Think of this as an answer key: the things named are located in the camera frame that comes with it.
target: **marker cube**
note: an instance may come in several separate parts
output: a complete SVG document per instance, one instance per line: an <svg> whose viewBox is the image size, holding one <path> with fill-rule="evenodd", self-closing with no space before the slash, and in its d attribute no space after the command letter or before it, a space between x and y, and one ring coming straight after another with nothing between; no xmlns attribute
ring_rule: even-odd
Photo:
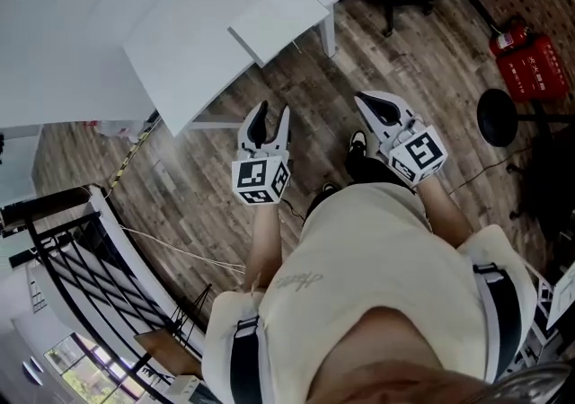
<svg viewBox="0 0 575 404"><path fill-rule="evenodd" d="M389 167L410 187L438 171L447 150L433 126L426 127L389 153Z"/></svg>
<svg viewBox="0 0 575 404"><path fill-rule="evenodd" d="M233 190L246 205L279 203L289 176L288 165L282 156L232 163Z"/></svg>

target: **white cable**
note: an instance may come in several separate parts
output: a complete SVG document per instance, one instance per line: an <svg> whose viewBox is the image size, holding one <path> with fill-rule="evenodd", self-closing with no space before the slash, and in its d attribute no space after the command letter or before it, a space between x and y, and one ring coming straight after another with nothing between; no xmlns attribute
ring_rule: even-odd
<svg viewBox="0 0 575 404"><path fill-rule="evenodd" d="M163 242L162 240L155 238L154 236L152 236L149 233L140 232L139 230L134 230L132 228L125 227L124 225L115 224L109 220L104 219L103 217L100 217L100 220L106 221L107 223L112 224L112 225L117 225L122 230L126 230L126 231L131 232L131 233L136 233L138 235L145 236L146 238L149 238L150 240L154 240L155 242L158 242L158 243L162 244L163 246L170 248L171 250L176 250L178 252L181 252L182 254L186 254L187 256L193 257L195 259L203 260L207 263L217 265L218 267L222 267L222 268L225 268L227 270L234 271L236 273L241 273L241 274L245 273L242 270L234 268L234 267L245 268L245 265L243 265L243 264L232 264L230 262L221 262L219 260L214 260L214 259L209 259L207 257L199 256L198 254L194 254L192 252L187 252L186 250L181 250L179 248L176 248L175 246L172 246L171 244L169 244L167 242Z"/></svg>

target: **table leg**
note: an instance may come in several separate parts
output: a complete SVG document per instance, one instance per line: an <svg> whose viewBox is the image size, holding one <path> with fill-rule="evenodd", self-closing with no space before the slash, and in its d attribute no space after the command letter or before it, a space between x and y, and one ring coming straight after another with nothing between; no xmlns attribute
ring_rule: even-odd
<svg viewBox="0 0 575 404"><path fill-rule="evenodd" d="M330 14L319 23L320 35L322 36L323 52L327 57L335 55L335 20L333 18L333 5L328 6Z"/></svg>

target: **cable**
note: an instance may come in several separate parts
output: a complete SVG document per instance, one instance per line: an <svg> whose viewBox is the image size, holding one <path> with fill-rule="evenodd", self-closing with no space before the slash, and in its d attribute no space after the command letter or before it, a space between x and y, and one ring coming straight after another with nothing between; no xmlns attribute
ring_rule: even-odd
<svg viewBox="0 0 575 404"><path fill-rule="evenodd" d="M499 166L500 164L503 164L504 162L506 162L509 158L513 158L515 155L517 154L521 154L523 153L525 150L529 150L533 145L530 144L527 147L524 147L522 149L516 150L513 154L511 154L510 156L508 156L507 158L504 158L503 160L501 160L500 162L496 162L494 164L490 164L489 166L485 166L485 168L483 168L481 171L479 171L477 174L475 174L471 179L466 180L463 184L461 184L459 187L455 187L453 190L451 190L448 195L450 196L452 193L458 191L460 188L466 186L468 183L476 180L479 176L481 176L484 172L486 172L487 170L490 170L491 168L495 168L496 166Z"/></svg>
<svg viewBox="0 0 575 404"><path fill-rule="evenodd" d="M490 27L496 31L499 35L501 35L503 32L501 32L499 29L497 29L493 24L490 24Z"/></svg>
<svg viewBox="0 0 575 404"><path fill-rule="evenodd" d="M179 248L176 248L175 246L172 246L171 244L167 243L167 242L163 242L162 240L159 240L157 238L155 238L154 236L150 235L149 233L144 233L144 232L140 232L138 230L134 230L132 228L128 228L125 227L124 225L120 225L117 223L113 223L112 221L109 221L107 219L104 219L103 217L100 216L100 220L107 222L108 224L112 224L112 225L117 225L119 228L121 228L122 230L126 230L127 232L130 233L135 233L138 235L142 235L145 236L146 238L149 238L150 240L154 240L155 242L158 242L160 244L162 244L163 246L166 246L167 248L171 249L171 250L176 250L182 254L186 254L187 256L193 257L194 259L199 259L199 260L203 260L204 262L216 265L218 267L222 267L225 268L227 270L230 271L234 271L236 273L241 273L244 274L245 272L243 272L242 270L238 269L238 268L233 268L233 267L239 267L239 268L245 268L244 264L232 264L229 262L221 262L219 260L213 260L213 259L209 259L203 256L199 256L198 254L194 254L192 252L187 252L186 250L181 250Z"/></svg>
<svg viewBox="0 0 575 404"><path fill-rule="evenodd" d="M84 189L85 191L88 192L88 195L90 195L90 197L92 196L92 192L90 190L88 190L85 186L81 185L80 189Z"/></svg>
<svg viewBox="0 0 575 404"><path fill-rule="evenodd" d="M281 201L285 202L289 206L289 209L291 210L292 215L294 215L295 217L299 217L303 222L305 222L304 217L294 209L294 207L291 205L291 203L289 201L287 201L284 198L282 198Z"/></svg>

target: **white t-shirt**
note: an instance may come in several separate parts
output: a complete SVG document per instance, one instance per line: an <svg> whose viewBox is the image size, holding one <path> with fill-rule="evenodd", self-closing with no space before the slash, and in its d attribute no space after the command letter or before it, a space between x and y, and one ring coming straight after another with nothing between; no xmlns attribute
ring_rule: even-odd
<svg viewBox="0 0 575 404"><path fill-rule="evenodd" d="M433 235L419 198L392 184L360 184L327 198L305 222L299 246L261 295L223 293L214 302L202 370L211 390L230 400L229 364L218 350L243 307L260 303L277 404L305 402L324 358L364 313L405 315L448 370L482 379L486 321L474 263L496 263L519 290L525 340L535 316L535 288L497 225L459 252Z"/></svg>

